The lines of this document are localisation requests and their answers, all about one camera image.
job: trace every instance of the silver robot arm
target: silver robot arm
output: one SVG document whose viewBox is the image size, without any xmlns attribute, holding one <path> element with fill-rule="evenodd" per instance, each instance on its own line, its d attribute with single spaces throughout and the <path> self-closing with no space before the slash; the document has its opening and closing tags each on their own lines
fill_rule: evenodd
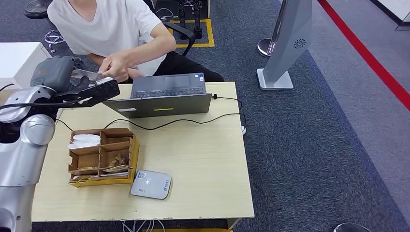
<svg viewBox="0 0 410 232">
<path fill-rule="evenodd" d="M 59 108 L 92 107 L 119 94 L 117 82 L 104 78 L 89 85 L 70 82 L 68 57 L 40 63 L 32 87 L 13 93 L 0 106 L 0 232 L 30 232 L 31 208 Z"/>
</svg>

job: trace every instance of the yellow floor tape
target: yellow floor tape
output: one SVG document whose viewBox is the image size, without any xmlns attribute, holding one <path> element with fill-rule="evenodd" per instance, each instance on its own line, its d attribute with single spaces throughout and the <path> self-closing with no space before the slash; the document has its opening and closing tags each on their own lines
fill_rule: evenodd
<svg viewBox="0 0 410 232">
<path fill-rule="evenodd" d="M 179 23 L 179 20 L 171 20 L 170 23 Z M 195 20 L 186 20 L 185 23 L 195 23 Z M 201 19 L 201 23 L 206 23 L 206 32 L 208 34 L 208 43 L 194 43 L 192 47 L 215 47 L 214 34 L 212 33 L 211 19 Z M 186 48 L 188 44 L 177 44 L 177 48 Z"/>
</svg>

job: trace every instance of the laptop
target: laptop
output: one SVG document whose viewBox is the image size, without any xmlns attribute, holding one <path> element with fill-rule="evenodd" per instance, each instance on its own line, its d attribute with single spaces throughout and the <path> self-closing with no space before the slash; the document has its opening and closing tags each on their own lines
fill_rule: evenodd
<svg viewBox="0 0 410 232">
<path fill-rule="evenodd" d="M 150 98 L 206 93 L 203 73 L 145 76 L 134 79 L 130 98 Z"/>
<path fill-rule="evenodd" d="M 126 118 L 207 113 L 211 93 L 204 74 L 150 76 L 134 79 L 130 99 L 103 103 Z"/>
</svg>

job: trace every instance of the tissue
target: tissue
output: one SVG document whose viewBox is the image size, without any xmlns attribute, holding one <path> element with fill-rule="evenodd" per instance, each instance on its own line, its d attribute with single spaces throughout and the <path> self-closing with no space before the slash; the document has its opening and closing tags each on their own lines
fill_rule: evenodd
<svg viewBox="0 0 410 232">
<path fill-rule="evenodd" d="M 95 134 L 76 134 L 73 136 L 74 141 L 68 145 L 68 149 L 77 149 L 100 144 L 100 136 Z"/>
</svg>

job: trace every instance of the wooden table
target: wooden table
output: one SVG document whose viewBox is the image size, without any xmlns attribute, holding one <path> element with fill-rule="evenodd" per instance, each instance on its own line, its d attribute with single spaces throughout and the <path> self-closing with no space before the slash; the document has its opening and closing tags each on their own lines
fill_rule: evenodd
<svg viewBox="0 0 410 232">
<path fill-rule="evenodd" d="M 207 83 L 208 92 L 236 98 L 233 82 Z M 120 85 L 116 99 L 128 98 L 131 85 Z M 207 121 L 237 113 L 234 100 L 211 101 L 209 113 L 133 119 L 155 127 L 175 119 Z M 60 119 L 73 130 L 103 128 L 124 118 L 103 104 L 64 110 Z M 34 196 L 33 221 L 146 220 L 254 217 L 248 168 L 239 115 L 208 124 L 177 122 L 146 131 L 129 122 L 110 128 L 129 128 L 140 142 L 137 169 L 168 173 L 172 187 L 165 200 L 136 197 L 127 184 L 75 188 L 68 184 L 67 164 L 70 131 L 57 123 L 45 157 L 40 183 Z"/>
</svg>

